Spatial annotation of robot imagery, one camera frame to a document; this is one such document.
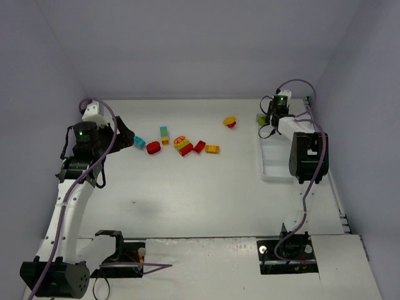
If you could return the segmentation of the light blue lego brick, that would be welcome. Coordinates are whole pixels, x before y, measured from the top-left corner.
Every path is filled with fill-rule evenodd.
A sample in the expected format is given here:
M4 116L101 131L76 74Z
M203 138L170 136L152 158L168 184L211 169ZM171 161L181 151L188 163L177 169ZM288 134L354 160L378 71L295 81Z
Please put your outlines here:
M134 136L133 142L134 146L136 146L138 149L144 149L146 147L145 140L137 135Z

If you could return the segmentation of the yellow lego brick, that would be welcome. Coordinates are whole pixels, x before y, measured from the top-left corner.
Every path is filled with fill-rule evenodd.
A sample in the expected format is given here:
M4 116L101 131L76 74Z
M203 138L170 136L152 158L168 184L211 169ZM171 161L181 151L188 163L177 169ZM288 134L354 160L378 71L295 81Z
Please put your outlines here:
M205 146L205 151L207 153L209 153L209 154L219 154L220 153L220 146L207 144Z

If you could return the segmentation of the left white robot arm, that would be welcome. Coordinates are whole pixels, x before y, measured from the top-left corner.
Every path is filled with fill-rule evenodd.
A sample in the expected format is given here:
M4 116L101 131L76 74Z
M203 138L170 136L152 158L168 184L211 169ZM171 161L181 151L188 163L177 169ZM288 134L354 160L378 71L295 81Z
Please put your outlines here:
M76 143L72 155L62 157L58 195L51 222L32 261L24 261L20 277L31 290L29 299L81 299L91 274L110 259L123 255L123 234L101 229L91 242L77 250L85 208L95 189L102 189L98 177L105 176L106 156L133 145L135 133L119 116L107 123L103 117L82 120L71 126Z

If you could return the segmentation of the red rounded lego brick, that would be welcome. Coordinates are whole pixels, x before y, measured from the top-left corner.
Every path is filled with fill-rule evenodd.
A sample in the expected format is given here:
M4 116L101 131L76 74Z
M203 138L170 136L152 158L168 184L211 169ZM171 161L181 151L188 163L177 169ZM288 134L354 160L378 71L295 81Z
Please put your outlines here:
M153 155L161 150L161 144L159 141L153 141L146 145L146 151L148 154Z

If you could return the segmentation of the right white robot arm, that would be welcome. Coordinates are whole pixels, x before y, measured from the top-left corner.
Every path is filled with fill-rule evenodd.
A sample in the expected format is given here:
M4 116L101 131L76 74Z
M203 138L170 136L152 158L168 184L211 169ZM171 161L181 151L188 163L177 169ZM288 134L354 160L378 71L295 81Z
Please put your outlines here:
M282 224L282 243L307 234L315 189L329 170L328 135L312 119L289 112L292 93L278 89L270 97L259 137L284 146L284 171L293 180L291 208Z

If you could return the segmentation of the green lego brick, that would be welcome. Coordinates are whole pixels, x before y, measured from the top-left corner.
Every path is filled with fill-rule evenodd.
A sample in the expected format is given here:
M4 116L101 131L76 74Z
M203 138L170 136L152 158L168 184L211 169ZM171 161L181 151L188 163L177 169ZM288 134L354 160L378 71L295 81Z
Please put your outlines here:
M266 117L265 117L265 116L259 116L259 117L257 118L257 123L258 123L260 126L265 125L265 124L266 124Z

